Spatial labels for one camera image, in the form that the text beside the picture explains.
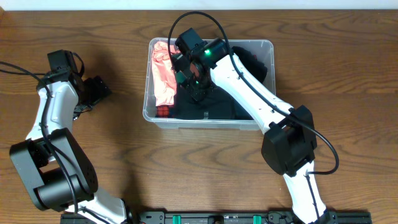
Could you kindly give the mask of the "dark navy garment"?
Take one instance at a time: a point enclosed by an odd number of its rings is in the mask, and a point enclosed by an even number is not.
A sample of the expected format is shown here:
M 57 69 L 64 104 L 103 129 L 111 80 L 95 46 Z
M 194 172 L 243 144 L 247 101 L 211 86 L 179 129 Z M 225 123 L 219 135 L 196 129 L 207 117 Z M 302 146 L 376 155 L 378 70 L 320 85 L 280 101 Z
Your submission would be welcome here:
M 250 51 L 234 46 L 232 47 L 233 52 L 239 57 L 245 68 L 260 82 L 262 83 L 267 76 L 268 69 L 257 57 Z

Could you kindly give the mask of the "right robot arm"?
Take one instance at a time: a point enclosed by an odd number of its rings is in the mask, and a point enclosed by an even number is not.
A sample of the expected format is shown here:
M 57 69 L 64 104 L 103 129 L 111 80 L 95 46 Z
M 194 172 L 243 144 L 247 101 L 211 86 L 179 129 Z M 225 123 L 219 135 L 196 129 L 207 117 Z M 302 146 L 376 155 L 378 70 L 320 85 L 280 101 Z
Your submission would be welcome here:
M 281 175 L 292 198 L 294 215 L 303 223 L 330 220 L 315 176 L 317 139 L 313 116 L 304 105 L 294 108 L 271 93 L 232 52 L 227 40 L 205 41 L 189 29 L 175 41 L 172 55 L 177 83 L 195 101 L 204 100 L 216 85 L 236 100 L 260 127 L 264 138 L 261 154 L 268 166 Z

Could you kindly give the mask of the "black cloth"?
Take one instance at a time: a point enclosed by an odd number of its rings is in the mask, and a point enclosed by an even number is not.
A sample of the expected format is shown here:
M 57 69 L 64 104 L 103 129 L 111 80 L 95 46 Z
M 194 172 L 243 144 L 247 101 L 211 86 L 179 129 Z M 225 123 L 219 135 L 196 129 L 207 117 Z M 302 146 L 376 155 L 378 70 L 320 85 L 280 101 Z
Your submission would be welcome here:
M 186 89 L 178 86 L 174 100 L 175 103 L 170 109 L 171 118 L 253 120 L 251 115 L 222 88 L 214 88 L 204 100 L 195 101 Z

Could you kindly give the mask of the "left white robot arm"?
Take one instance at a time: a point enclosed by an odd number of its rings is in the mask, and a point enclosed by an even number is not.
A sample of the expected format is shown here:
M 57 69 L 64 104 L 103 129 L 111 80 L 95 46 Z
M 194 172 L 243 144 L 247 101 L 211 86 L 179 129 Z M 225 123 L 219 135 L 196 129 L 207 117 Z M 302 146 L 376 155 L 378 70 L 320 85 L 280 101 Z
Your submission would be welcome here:
M 47 55 L 50 71 L 38 79 L 34 125 L 9 155 L 32 203 L 41 211 L 81 215 L 93 223 L 131 223 L 124 200 L 99 187 L 95 168 L 72 134 L 72 124 L 111 90 L 99 77 L 82 79 L 78 54 Z

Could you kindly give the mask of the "pink garment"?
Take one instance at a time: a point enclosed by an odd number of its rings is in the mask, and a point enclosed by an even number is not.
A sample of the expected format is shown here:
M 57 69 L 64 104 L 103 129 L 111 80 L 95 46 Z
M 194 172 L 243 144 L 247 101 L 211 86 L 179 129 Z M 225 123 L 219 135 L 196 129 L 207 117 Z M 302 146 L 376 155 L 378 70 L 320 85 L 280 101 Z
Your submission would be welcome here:
M 151 63 L 155 105 L 173 105 L 174 96 L 177 93 L 177 82 L 166 42 L 158 41 L 155 43 Z

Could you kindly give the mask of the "red navy plaid shirt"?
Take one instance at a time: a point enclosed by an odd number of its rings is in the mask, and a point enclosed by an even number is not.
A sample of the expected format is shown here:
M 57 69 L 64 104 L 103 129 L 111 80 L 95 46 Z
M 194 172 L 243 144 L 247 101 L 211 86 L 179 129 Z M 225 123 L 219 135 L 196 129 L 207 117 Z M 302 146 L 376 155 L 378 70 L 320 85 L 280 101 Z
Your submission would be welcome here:
M 169 118 L 172 115 L 172 109 L 169 105 L 157 106 L 156 109 L 156 118 Z

